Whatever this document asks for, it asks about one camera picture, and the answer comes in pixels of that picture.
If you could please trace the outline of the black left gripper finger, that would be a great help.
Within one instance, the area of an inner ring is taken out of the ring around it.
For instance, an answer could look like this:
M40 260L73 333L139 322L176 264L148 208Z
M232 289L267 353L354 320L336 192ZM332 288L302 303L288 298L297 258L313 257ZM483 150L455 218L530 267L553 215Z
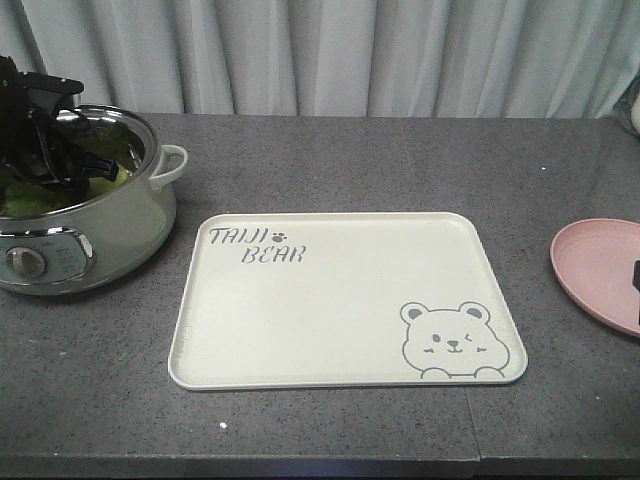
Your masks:
M73 142L77 133L89 130L88 118L76 111L68 110L73 119L59 122L41 107L30 107L28 122L35 132L38 153L36 157L37 182L42 186L88 186L82 175L85 150Z
M75 144L63 146L59 153L62 161L61 184L70 188L84 188L91 178L114 181L119 166L114 160L105 159Z

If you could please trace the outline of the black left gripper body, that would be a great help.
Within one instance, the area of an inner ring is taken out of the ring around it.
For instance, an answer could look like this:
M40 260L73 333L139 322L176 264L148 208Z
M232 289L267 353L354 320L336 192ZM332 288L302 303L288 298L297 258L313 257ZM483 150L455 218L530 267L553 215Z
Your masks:
M1 163L14 173L35 173L37 139L27 119L30 107L41 107L54 119L75 106L84 91L77 80L21 72L10 57L1 58Z

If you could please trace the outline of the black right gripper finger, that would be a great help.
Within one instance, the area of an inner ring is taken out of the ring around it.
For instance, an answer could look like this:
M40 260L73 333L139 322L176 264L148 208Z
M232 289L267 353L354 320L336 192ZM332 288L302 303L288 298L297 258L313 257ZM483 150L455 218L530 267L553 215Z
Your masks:
M640 260L636 260L633 266L632 285L637 291L638 296L640 293Z

